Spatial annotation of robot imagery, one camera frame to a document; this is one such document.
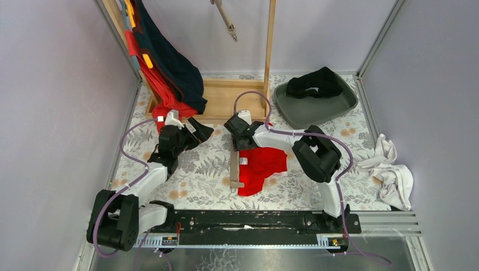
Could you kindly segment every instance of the floral tablecloth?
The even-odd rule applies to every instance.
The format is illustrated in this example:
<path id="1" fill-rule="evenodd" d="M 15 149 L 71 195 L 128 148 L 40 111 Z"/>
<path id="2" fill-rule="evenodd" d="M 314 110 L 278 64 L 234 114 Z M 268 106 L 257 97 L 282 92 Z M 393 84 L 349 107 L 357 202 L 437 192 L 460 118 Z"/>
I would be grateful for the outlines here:
<path id="1" fill-rule="evenodd" d="M 254 76 L 215 76 L 216 78 L 255 79 Z M 271 90 L 293 76 L 270 76 Z M 357 95 L 352 75 L 342 75 Z M 131 126 L 145 119 L 144 113 L 150 94 L 141 88 L 134 110 Z M 279 128 L 291 129 L 272 103 L 271 123 Z M 152 191 L 151 200 L 162 200 L 175 205 L 176 209 L 264 209 L 264 210 L 321 210 L 322 199 L 316 182 L 311 181 L 301 170 L 294 155 L 288 154 L 288 176 L 270 177 L 264 181 L 263 190 L 253 196 L 242 197 L 229 186 L 230 134 L 221 125 L 212 125 L 212 137 L 197 148 L 184 152 L 173 176 Z M 373 139 L 364 118 L 362 105 L 347 114 L 328 121 L 319 127 L 328 135 L 344 141 L 354 154 L 355 162 L 373 155 Z M 128 136 L 125 151 L 146 161 L 158 142 L 154 123 L 138 127 Z M 342 167 L 347 159 L 342 160 Z M 143 167 L 122 157 L 111 188 L 130 182 Z M 360 175 L 356 170 L 341 179 L 343 193 L 352 210 L 390 210 L 389 205 L 378 199 L 381 187 L 375 180 Z"/>

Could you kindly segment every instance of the wooden shelf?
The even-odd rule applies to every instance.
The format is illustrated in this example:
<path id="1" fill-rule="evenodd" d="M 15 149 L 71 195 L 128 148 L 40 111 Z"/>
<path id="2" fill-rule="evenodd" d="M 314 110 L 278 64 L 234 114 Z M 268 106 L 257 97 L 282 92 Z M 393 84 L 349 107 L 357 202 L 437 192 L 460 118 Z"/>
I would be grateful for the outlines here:
<path id="1" fill-rule="evenodd" d="M 208 100 L 204 114 L 195 115 L 194 118 L 202 123 L 223 124 L 233 116 L 233 106 L 236 98 L 243 92 L 255 90 L 262 92 L 263 80 L 231 80 L 205 78 L 203 97 Z M 266 96 L 269 99 L 269 82 Z M 145 116 L 152 118 L 151 112 L 156 104 L 150 98 L 146 107 Z M 238 110 L 248 109 L 253 120 L 264 121 L 269 108 L 263 103 L 263 98 L 255 94 L 246 94 L 238 101 Z"/>

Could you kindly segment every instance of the wooden frame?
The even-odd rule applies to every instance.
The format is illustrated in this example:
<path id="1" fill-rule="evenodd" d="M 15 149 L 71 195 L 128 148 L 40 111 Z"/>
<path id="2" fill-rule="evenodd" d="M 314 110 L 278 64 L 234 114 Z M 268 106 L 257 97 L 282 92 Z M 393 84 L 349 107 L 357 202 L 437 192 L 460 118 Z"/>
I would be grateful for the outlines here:
<path id="1" fill-rule="evenodd" d="M 123 16 L 116 0 L 102 0 L 108 15 L 120 34 L 124 45 L 128 48 L 125 38 Z M 271 47 L 273 45 L 273 25 L 275 23 L 276 0 L 269 1 L 268 37 L 266 43 L 266 60 L 264 66 L 264 80 L 225 80 L 225 79 L 203 79 L 203 97 L 208 100 L 206 109 L 202 115 L 195 115 L 195 119 L 202 123 L 223 124 L 225 120 L 233 115 L 233 104 L 238 95 L 243 92 L 256 90 L 262 92 L 268 99 L 269 95 L 269 63 L 271 62 Z M 151 88 L 140 72 L 140 76 L 151 93 L 150 100 L 146 107 L 145 116 L 152 118 L 151 112 L 161 102 L 161 97 Z M 269 111 L 267 103 L 259 95 L 245 95 L 238 101 L 238 109 L 248 109 L 253 120 L 264 121 Z"/>

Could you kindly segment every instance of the white towel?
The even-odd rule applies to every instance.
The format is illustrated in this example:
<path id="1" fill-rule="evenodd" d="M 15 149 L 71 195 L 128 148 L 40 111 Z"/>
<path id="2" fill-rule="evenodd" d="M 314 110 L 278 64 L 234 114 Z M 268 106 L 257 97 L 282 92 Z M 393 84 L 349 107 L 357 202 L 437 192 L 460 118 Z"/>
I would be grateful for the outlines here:
<path id="1" fill-rule="evenodd" d="M 376 141 L 375 156 L 359 162 L 356 169 L 372 176 L 374 169 L 385 168 L 393 164 L 397 157 L 396 146 L 391 140 L 386 141 L 384 134 L 380 134 Z"/>
<path id="2" fill-rule="evenodd" d="M 382 182 L 379 198 L 403 211 L 411 210 L 409 196 L 412 191 L 413 178 L 405 165 L 393 165 L 398 157 L 396 146 L 386 136 L 380 134 L 375 148 L 375 156 L 358 162 L 356 169 Z"/>

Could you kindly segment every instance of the folded red cloth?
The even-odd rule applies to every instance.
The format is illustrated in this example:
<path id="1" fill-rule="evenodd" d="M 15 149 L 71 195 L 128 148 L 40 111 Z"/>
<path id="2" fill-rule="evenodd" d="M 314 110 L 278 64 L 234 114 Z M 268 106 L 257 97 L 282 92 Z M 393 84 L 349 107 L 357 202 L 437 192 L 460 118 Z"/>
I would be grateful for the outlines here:
<path id="1" fill-rule="evenodd" d="M 247 159 L 246 165 L 239 165 L 239 182 L 245 187 L 238 189 L 239 196 L 251 196 L 263 189 L 264 179 L 274 173 L 285 172 L 287 155 L 275 148 L 255 148 L 239 152 L 240 158 Z"/>
<path id="2" fill-rule="evenodd" d="M 156 70 L 155 67 L 153 67 L 152 69 L 148 68 L 143 57 L 139 54 L 140 49 L 133 33 L 129 30 L 126 30 L 125 37 L 127 39 L 128 51 L 130 56 L 135 55 L 138 58 L 140 70 L 145 75 L 146 80 L 151 85 L 153 90 L 158 93 L 158 95 L 160 95 L 160 97 L 162 98 L 162 101 L 156 105 L 155 109 L 153 109 L 153 112 L 151 113 L 153 117 L 166 117 L 167 113 L 171 109 L 178 110 L 180 120 L 182 117 L 191 117 L 193 115 L 196 115 L 198 113 L 196 109 L 193 109 L 187 104 L 179 102 L 176 99 L 175 95 L 172 92 L 172 89 L 169 87 L 168 83 L 160 75 L 160 73 Z M 158 132 L 160 132 L 160 129 L 163 126 L 163 122 L 156 122 L 156 128 L 158 129 Z"/>

